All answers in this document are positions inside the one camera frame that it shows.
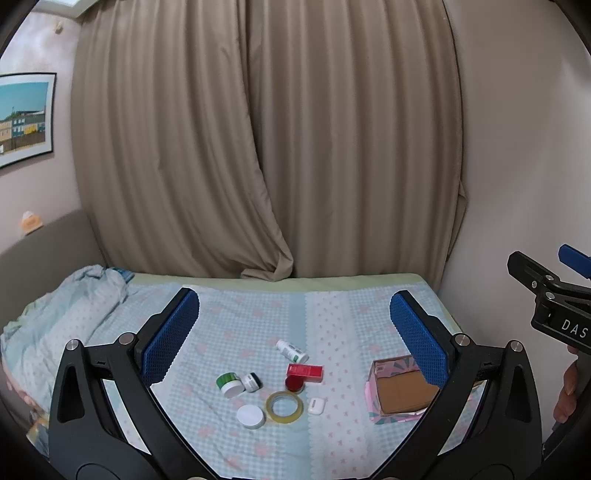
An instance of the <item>mattress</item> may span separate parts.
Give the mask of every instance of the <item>mattress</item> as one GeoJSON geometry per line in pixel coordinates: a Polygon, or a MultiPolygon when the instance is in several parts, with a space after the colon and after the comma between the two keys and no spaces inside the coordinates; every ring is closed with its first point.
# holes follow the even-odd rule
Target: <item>mattress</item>
{"type": "MultiPolygon", "coordinates": [[[[227,478],[369,476],[415,425],[373,424],[365,405],[371,362],[407,353],[389,321],[392,294],[409,290],[448,330],[460,331],[435,293],[412,274],[277,283],[137,274],[129,288],[140,297],[117,307],[89,344],[137,331],[183,285],[198,292],[200,317],[164,381],[152,391],[194,450],[227,478]],[[258,430],[241,428],[237,408],[263,407],[272,392],[282,390],[288,361],[274,349],[280,338],[304,348],[308,363],[324,366],[322,384],[307,384],[300,396],[305,404],[312,397],[325,398],[326,411],[317,417],[304,414],[289,425],[268,419],[258,430]],[[215,385],[226,371],[253,371],[264,387],[226,400],[215,385]]],[[[106,387],[128,441],[145,449],[116,388],[111,382],[106,387]]],[[[444,450],[461,442],[481,393],[482,387],[473,392],[444,450]]]]}

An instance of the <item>metal screw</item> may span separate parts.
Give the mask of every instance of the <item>metal screw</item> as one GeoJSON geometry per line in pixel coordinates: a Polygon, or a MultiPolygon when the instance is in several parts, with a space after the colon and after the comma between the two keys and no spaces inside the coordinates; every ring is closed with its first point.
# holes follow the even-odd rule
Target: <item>metal screw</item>
{"type": "Polygon", "coordinates": [[[121,345],[129,345],[131,342],[134,341],[135,335],[131,332],[122,333],[119,336],[119,343],[121,345]]]}
{"type": "Polygon", "coordinates": [[[523,351],[523,345],[521,344],[521,342],[513,340],[511,342],[511,350],[513,350],[514,352],[521,352],[523,351]]]}
{"type": "Polygon", "coordinates": [[[69,350],[69,351],[76,350],[78,348],[78,345],[80,345],[80,342],[78,340],[76,340],[75,338],[73,338],[68,343],[66,343],[66,350],[69,350]]]}
{"type": "Polygon", "coordinates": [[[456,343],[460,346],[470,345],[470,337],[468,337],[468,335],[460,333],[456,336],[456,343]]]}

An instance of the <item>small jar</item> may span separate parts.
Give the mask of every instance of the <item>small jar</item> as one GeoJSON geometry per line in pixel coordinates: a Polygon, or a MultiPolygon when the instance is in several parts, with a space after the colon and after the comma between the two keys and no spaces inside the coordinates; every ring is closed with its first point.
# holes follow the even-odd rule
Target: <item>small jar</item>
{"type": "Polygon", "coordinates": [[[240,378],[234,372],[220,375],[216,380],[216,384],[226,398],[234,398],[245,390],[240,378]]]}
{"type": "Polygon", "coordinates": [[[262,387],[261,380],[254,372],[244,375],[240,380],[242,381],[244,388],[246,388],[246,391],[249,393],[256,392],[262,387]]]}
{"type": "Polygon", "coordinates": [[[285,388],[293,393],[301,393],[304,390],[304,379],[295,375],[288,375],[285,379],[285,388]]]}

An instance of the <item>hand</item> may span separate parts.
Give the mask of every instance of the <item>hand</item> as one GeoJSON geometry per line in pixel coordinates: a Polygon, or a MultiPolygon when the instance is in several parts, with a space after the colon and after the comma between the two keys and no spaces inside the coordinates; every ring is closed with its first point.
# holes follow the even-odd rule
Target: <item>hand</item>
{"type": "MultiPolygon", "coordinates": [[[[573,355],[579,353],[579,350],[569,346],[569,352],[573,355]]],[[[577,372],[576,361],[574,361],[564,373],[564,386],[560,391],[558,403],[554,407],[554,419],[559,423],[564,423],[573,414],[577,407],[577,398],[574,391],[577,388],[579,373],[577,372]]]]}

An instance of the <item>cardboard box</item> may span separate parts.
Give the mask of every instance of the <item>cardboard box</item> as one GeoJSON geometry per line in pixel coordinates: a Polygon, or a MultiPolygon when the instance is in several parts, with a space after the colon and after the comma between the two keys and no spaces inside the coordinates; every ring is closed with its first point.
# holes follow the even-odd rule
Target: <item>cardboard box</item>
{"type": "Polygon", "coordinates": [[[439,389],[429,385],[411,355],[373,361],[365,384],[375,424],[418,420],[439,389]]]}

